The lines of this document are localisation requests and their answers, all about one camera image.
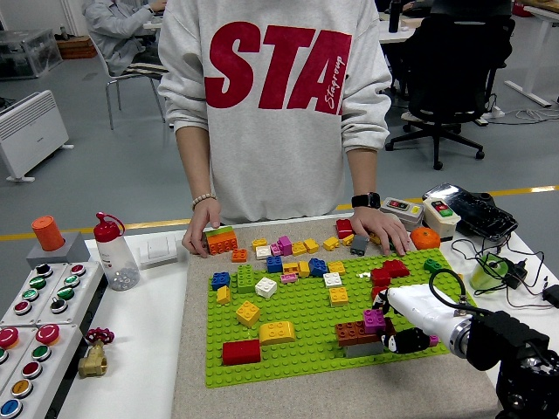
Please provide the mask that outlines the person's left hand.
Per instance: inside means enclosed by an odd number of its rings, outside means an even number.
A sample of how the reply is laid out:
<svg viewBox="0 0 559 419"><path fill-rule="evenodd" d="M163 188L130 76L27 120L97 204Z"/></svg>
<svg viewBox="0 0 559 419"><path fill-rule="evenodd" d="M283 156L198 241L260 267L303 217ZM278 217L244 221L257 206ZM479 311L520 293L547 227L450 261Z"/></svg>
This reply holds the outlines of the person's left hand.
<svg viewBox="0 0 559 419"><path fill-rule="evenodd" d="M385 255L390 254L390 243L392 243L394 252L399 256L404 256L410 249L410 239L404 225L398 219L379 209L355 208L349 221L357 235L375 234L380 239Z"/></svg>

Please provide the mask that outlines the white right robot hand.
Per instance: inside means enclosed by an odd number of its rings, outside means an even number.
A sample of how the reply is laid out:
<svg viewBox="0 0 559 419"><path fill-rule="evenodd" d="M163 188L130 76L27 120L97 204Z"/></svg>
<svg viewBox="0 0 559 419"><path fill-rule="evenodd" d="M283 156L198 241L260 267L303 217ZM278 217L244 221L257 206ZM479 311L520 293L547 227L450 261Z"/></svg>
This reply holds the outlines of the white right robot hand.
<svg viewBox="0 0 559 419"><path fill-rule="evenodd" d="M452 354L465 359L472 315L459 314L447 305L452 303L448 296L438 288L435 291L443 302L426 284L390 287L380 291L375 302L391 306L427 337L437 336Z"/></svg>

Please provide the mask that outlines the person's right hand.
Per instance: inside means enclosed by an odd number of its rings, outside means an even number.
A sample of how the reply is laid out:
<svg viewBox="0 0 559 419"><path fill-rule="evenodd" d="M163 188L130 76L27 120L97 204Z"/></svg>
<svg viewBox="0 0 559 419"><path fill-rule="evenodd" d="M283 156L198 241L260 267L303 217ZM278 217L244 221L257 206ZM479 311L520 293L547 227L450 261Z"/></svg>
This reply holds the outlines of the person's right hand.
<svg viewBox="0 0 559 419"><path fill-rule="evenodd" d="M221 205L215 198L207 198L197 203L190 224L183 236L182 245L192 255L202 258L209 256L203 240L204 228L209 225L216 229L221 225Z"/></svg>

